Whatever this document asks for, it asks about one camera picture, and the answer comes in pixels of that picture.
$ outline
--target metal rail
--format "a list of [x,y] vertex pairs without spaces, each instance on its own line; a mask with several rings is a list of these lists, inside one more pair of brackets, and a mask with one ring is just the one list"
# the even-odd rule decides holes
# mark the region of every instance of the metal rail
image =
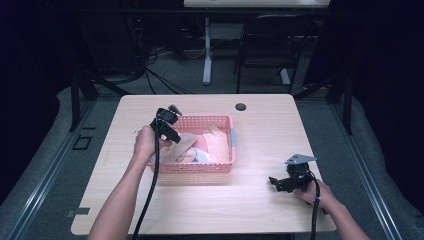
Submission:
[[22,239],[28,230],[32,220],[37,214],[38,210],[41,207],[44,199],[49,193],[50,188],[52,187],[56,177],[58,176],[62,166],[66,161],[66,156],[71,148],[71,144],[78,138],[79,131],[82,129],[83,123],[90,115],[91,111],[95,106],[95,102],[88,101],[87,105],[82,111],[81,123],[76,127],[75,131],[69,132],[66,136],[62,146],[60,147],[55,159],[51,163],[49,169],[41,178],[40,182],[35,187],[31,196],[28,198],[24,209],[22,210],[18,221],[13,227],[7,239],[15,240]]
[[380,191],[377,188],[377,185],[374,182],[365,159],[356,144],[354,135],[349,135],[343,126],[340,109],[337,106],[334,106],[334,104],[330,104],[329,106],[333,116],[338,120],[336,122],[338,123],[340,131],[343,133],[343,136],[348,143],[350,150],[352,151],[355,159],[354,165],[358,172],[359,178],[364,185],[364,189],[368,194],[368,198],[371,201],[371,204],[381,223],[381,226],[383,227],[387,239],[403,239],[390,214],[388,207],[386,206],[383,197],[380,194]]

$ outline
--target desk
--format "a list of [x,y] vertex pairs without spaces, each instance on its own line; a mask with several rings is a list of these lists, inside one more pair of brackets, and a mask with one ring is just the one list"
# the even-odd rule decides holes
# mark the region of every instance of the desk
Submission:
[[[245,111],[235,108],[247,106]],[[236,161],[230,173],[159,174],[143,234],[232,234],[309,232],[312,207],[293,193],[277,192],[268,177],[287,178],[284,162],[295,153],[312,155],[295,102],[290,95],[125,96],[111,123],[72,233],[86,235],[106,198],[123,175],[137,131],[158,107],[175,104],[183,114],[228,114],[236,137]],[[316,162],[310,169],[317,178]],[[137,198],[132,234],[150,188],[146,168]],[[319,211],[317,231],[332,231],[330,216]]]
[[[277,8],[277,9],[325,9],[330,0],[184,0],[184,7],[188,8]],[[232,28],[232,34],[238,33],[240,37],[242,26],[239,29]],[[205,21],[205,67],[203,68],[203,84],[211,83],[212,53],[210,40],[211,24],[209,18]]]

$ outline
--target pink basket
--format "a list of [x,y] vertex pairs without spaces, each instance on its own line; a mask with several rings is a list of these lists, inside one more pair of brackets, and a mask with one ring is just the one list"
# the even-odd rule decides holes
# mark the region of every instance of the pink basket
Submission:
[[[235,161],[235,136],[233,121],[228,115],[213,116],[179,116],[178,121],[172,126],[181,133],[193,133],[203,135],[203,132],[211,125],[215,124],[221,131],[227,134],[228,149],[230,159],[228,162],[210,162],[210,163],[160,163],[159,172],[162,173],[227,173]],[[148,164],[154,171],[154,159]]]

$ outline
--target forearm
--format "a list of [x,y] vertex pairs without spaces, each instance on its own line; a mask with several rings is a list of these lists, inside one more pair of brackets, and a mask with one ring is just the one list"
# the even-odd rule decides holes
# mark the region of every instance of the forearm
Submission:
[[331,218],[337,226],[340,237],[343,240],[362,240],[369,239],[367,234],[359,227],[352,215],[350,215],[348,209],[337,202],[331,209],[327,209]]
[[145,161],[134,157],[100,210],[88,239],[126,239],[134,215]]

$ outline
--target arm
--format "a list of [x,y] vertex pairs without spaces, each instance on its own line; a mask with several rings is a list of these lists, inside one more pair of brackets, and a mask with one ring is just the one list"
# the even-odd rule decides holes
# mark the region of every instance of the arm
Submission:
[[[367,234],[361,229],[361,227],[350,215],[348,209],[339,202],[331,192],[329,186],[324,182],[317,179],[320,186],[321,201],[319,206],[324,208],[333,219],[334,223],[339,230],[340,236],[344,240],[349,239],[369,239]],[[307,192],[297,191],[295,192],[296,197],[313,204],[315,201],[315,182],[312,181],[308,186]]]
[[150,127],[143,127],[138,132],[128,167],[97,215],[88,239],[127,238],[140,180],[154,151],[154,132]]

